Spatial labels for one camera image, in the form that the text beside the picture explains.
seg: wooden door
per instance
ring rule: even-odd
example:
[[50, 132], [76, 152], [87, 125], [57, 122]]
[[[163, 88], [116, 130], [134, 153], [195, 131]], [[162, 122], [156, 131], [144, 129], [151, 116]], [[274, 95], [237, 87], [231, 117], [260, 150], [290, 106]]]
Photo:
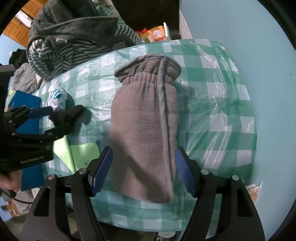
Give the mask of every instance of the wooden door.
[[30, 17], [35, 18], [42, 6], [47, 2], [48, 0], [30, 0], [25, 6], [23, 6], [22, 10]]
[[[40, 9], [44, 4], [46, 4], [48, 0], [30, 0], [22, 10], [32, 18], [35, 18], [39, 13]], [[19, 43], [20, 45], [27, 47], [29, 41], [29, 34], [30, 29], [25, 26], [21, 21], [19, 21], [16, 17], [14, 17], [8, 26], [5, 28], [3, 33], [14, 40], [15, 42]]]
[[26, 25], [14, 17], [3, 33], [20, 45], [27, 47], [29, 41], [29, 31], [30, 29]]

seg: plastic bag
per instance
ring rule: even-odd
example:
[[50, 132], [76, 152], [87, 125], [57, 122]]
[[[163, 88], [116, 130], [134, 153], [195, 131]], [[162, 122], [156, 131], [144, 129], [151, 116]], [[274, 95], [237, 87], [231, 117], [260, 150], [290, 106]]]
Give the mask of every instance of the plastic bag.
[[49, 97], [47, 105], [51, 106], [54, 110], [65, 110], [67, 93], [58, 85], [51, 85], [48, 92]]
[[141, 35], [144, 43], [152, 43], [156, 41], [170, 40], [168, 35], [168, 28], [165, 23], [164, 26], [158, 26], [146, 31]]

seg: striped lining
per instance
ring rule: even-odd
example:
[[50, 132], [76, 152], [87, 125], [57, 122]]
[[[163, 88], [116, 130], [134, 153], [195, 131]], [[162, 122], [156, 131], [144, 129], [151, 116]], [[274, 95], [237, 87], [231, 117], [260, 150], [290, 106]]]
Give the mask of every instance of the striped lining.
[[[115, 36], [120, 34], [128, 36], [134, 44], [140, 44], [140, 39], [131, 27], [118, 24]], [[33, 41], [29, 48], [28, 62], [43, 80], [50, 81], [77, 65], [109, 52], [111, 49], [82, 39], [53, 52], [42, 39], [38, 39]]]

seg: clothing pile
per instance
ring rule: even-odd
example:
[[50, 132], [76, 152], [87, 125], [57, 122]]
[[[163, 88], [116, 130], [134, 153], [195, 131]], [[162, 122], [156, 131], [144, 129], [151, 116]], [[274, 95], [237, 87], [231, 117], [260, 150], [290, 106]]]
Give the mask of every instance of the clothing pile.
[[8, 64], [13, 64], [15, 69], [21, 67], [23, 63], [28, 63], [25, 49], [17, 49], [11, 53]]
[[140, 44], [135, 32], [103, 6], [98, 16], [75, 18], [60, 0], [50, 0], [32, 22], [27, 58], [45, 81], [112, 51], [114, 44]]
[[28, 63], [22, 64], [22, 66], [15, 71], [12, 81], [12, 89], [28, 94], [32, 94], [38, 90], [42, 83], [42, 81], [37, 81], [36, 73]]

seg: checkered pattern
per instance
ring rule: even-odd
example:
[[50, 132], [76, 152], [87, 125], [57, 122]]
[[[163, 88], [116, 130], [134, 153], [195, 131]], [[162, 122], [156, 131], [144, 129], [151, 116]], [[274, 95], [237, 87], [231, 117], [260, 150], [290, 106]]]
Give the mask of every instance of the checkered pattern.
[[[85, 120], [77, 124], [69, 135], [69, 143], [95, 142], [103, 150], [108, 144], [112, 99], [121, 86], [113, 72], [147, 53], [164, 53], [182, 66], [182, 74], [175, 82], [179, 104], [177, 146], [215, 175], [236, 174], [248, 184], [257, 139], [250, 98], [225, 47], [207, 39], [155, 42], [118, 50], [56, 77], [51, 83], [58, 84], [72, 97], [67, 108], [82, 104], [92, 113], [88, 124], [84, 124]], [[35, 93], [43, 105], [48, 88], [47, 85]], [[40, 120], [40, 132], [50, 127], [52, 123], [47, 117]], [[71, 174], [57, 157], [43, 164], [43, 168], [45, 176]], [[174, 193], [175, 200], [170, 203], [141, 202], [117, 192], [107, 176], [92, 204], [98, 220], [115, 226], [142, 231], [184, 230], [195, 199], [186, 192], [178, 174]], [[72, 204], [70, 196], [67, 202]], [[219, 205], [215, 207], [216, 220]]]

